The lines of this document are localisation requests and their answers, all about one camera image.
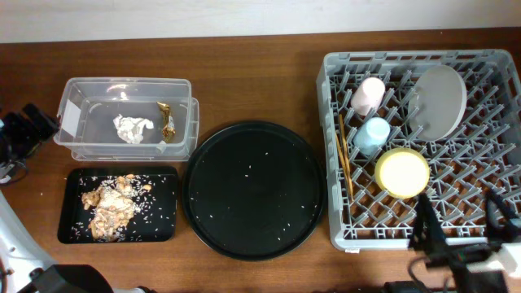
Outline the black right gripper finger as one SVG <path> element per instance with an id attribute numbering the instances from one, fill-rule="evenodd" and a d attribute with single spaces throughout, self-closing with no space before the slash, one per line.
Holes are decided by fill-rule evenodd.
<path id="1" fill-rule="evenodd" d="M 486 233 L 490 243 L 519 243 L 520 217 L 494 190 L 485 195 Z"/>
<path id="2" fill-rule="evenodd" d="M 443 252 L 448 247 L 446 237 L 431 201 L 425 193 L 418 196 L 415 211 L 416 218 L 409 238 L 409 248 L 423 251 L 426 255 Z"/>

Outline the yellow bowl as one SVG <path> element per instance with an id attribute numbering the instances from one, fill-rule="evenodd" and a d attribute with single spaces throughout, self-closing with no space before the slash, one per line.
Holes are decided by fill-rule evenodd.
<path id="1" fill-rule="evenodd" d="M 427 160 L 409 148 L 386 151 L 374 168 L 374 179 L 381 190 L 397 199 L 409 199 L 426 188 L 431 170 Z"/>

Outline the white tissue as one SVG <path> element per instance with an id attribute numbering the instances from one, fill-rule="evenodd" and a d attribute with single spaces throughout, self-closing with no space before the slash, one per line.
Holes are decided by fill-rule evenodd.
<path id="1" fill-rule="evenodd" d="M 144 129 L 154 129 L 154 123 L 146 118 L 123 117 L 113 119 L 117 136 L 128 144 L 139 144 L 143 140 Z"/>

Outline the blue cup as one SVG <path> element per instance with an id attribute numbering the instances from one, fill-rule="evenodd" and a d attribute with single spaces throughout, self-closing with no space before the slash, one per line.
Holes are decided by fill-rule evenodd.
<path id="1" fill-rule="evenodd" d="M 363 155 L 369 156 L 387 141 L 390 131 L 391 126 L 385 119 L 370 118 L 357 131 L 353 144 Z"/>

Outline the nuts and rice food waste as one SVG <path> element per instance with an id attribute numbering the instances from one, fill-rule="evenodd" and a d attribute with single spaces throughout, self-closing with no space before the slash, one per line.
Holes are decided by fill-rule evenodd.
<path id="1" fill-rule="evenodd" d="M 138 225 L 150 228 L 158 199 L 154 178 L 125 174 L 86 176 L 79 180 L 79 211 L 70 229 L 71 240 L 94 243 L 142 242 Z"/>

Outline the wooden chopstick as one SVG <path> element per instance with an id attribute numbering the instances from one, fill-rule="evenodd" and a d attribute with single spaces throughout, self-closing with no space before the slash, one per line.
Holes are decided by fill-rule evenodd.
<path id="1" fill-rule="evenodd" d="M 354 202 L 354 192 L 353 192 L 353 184 L 352 184 L 352 178 L 351 178 L 351 169 L 350 169 L 350 163 L 348 158 L 348 145 L 344 130 L 344 117 L 341 113 L 339 113 L 339 129 L 340 129 L 340 135 L 341 135 L 341 146 L 343 151 L 343 158 L 344 158 L 344 171 L 345 171 L 345 177 L 348 182 L 348 191 L 349 195 L 351 197 L 351 200 Z"/>
<path id="2" fill-rule="evenodd" d="M 338 135 L 335 135 L 335 141 L 336 141 L 336 147 L 337 147 L 337 151 L 338 151 L 338 154 L 339 154 L 339 160 L 340 160 L 340 163 L 341 163 L 341 166 L 342 166 L 342 169 L 343 169 L 343 173 L 344 173 L 344 178 L 345 178 L 345 181 L 347 182 L 347 188 L 348 188 L 348 194 L 351 198 L 351 200 L 353 201 L 354 198 L 353 198 L 353 188 L 352 188 L 352 180 L 351 180 L 351 172 L 350 172 L 350 168 L 349 168 L 349 165 L 348 165 L 348 161 L 346 160 L 346 157 L 343 153 L 343 148 L 339 142 L 339 136 Z"/>

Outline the grey round plate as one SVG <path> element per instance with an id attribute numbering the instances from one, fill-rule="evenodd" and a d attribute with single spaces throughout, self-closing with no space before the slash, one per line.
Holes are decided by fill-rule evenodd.
<path id="1" fill-rule="evenodd" d="M 449 136 L 466 110 L 466 85 L 457 71 L 447 65 L 426 70 L 414 86 L 409 100 L 408 120 L 417 138 L 434 142 Z"/>

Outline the gold snack wrapper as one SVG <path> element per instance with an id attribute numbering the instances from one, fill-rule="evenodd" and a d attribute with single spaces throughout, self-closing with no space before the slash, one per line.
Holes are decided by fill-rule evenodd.
<path id="1" fill-rule="evenodd" d="M 163 128 L 161 132 L 163 136 L 163 141 L 165 143 L 171 143 L 176 134 L 171 107 L 168 104 L 161 102 L 157 102 L 157 105 L 162 115 Z"/>

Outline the pink cup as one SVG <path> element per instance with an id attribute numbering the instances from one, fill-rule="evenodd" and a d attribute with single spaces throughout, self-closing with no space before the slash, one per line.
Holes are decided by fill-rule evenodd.
<path id="1" fill-rule="evenodd" d="M 351 107 L 360 116 L 367 116 L 377 109 L 385 94 L 385 84 L 377 77 L 366 78 L 351 98 Z"/>

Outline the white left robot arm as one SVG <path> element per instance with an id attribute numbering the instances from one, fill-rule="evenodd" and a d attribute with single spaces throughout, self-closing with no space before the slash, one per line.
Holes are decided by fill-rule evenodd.
<path id="1" fill-rule="evenodd" d="M 28 174 L 26 159 L 54 136 L 58 121 L 32 103 L 1 119 L 1 186 Z M 90 265 L 60 265 L 41 248 L 1 197 L 1 291 L 38 293 L 117 292 Z"/>

